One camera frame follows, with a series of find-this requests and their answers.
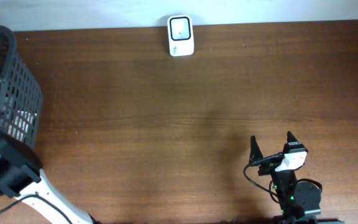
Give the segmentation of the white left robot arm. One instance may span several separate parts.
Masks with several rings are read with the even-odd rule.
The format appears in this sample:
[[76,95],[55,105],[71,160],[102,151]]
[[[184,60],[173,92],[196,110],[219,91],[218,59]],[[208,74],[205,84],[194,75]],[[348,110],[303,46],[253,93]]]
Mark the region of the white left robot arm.
[[14,198],[0,214],[19,203],[39,212],[50,223],[92,223],[89,213],[75,207],[48,180],[33,150],[14,137],[0,132],[0,196]]

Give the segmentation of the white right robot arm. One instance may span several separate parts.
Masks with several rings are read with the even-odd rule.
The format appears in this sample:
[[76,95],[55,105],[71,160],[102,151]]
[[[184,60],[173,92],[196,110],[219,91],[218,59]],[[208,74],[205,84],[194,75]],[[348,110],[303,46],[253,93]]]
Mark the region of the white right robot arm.
[[[256,137],[250,137],[249,163],[244,167],[244,177],[254,186],[269,193],[279,204],[281,215],[272,218],[272,223],[342,223],[338,219],[318,219],[321,214],[323,186],[312,179],[298,179],[295,172],[305,164],[308,150],[304,144],[287,132],[287,142],[283,151],[271,156],[263,156]],[[247,169],[258,167],[258,175],[271,176],[267,188],[247,175]]]

